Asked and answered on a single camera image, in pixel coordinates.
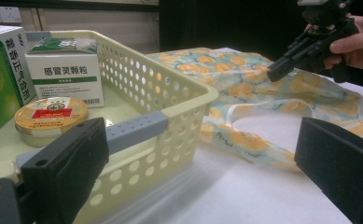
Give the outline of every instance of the hand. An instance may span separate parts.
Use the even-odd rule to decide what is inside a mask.
[[[363,17],[354,16],[358,34],[334,41],[329,49],[337,54],[324,60],[327,69],[342,61],[342,54],[350,66],[363,69]]]

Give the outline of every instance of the round tin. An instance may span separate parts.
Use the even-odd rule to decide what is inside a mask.
[[[86,120],[86,104],[76,98],[53,97],[32,102],[19,109],[14,117],[21,139],[33,147],[44,147]]]

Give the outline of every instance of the cloth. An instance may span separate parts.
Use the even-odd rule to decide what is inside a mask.
[[[200,137],[249,161],[298,170],[291,150],[232,126],[239,117],[265,111],[322,119],[363,137],[363,97],[316,74],[296,69],[270,82],[267,67],[272,62],[256,53],[200,48],[148,57],[218,90]]]

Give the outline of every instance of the medicine box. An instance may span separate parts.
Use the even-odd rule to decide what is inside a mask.
[[[24,57],[27,45],[22,27],[0,26],[0,128],[35,97]]]
[[[38,99],[72,97],[104,105],[96,40],[45,38],[26,53]]]

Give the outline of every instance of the black mechanical arm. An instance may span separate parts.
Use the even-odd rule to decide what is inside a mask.
[[[323,60],[333,55],[329,45],[341,38],[357,33],[349,8],[355,0],[299,0],[305,7],[302,16],[311,25],[294,43],[288,47],[284,56],[269,66],[268,76],[277,81],[290,73],[295,67],[312,68],[318,73],[325,69]],[[335,82],[349,80],[344,60],[331,69]]]

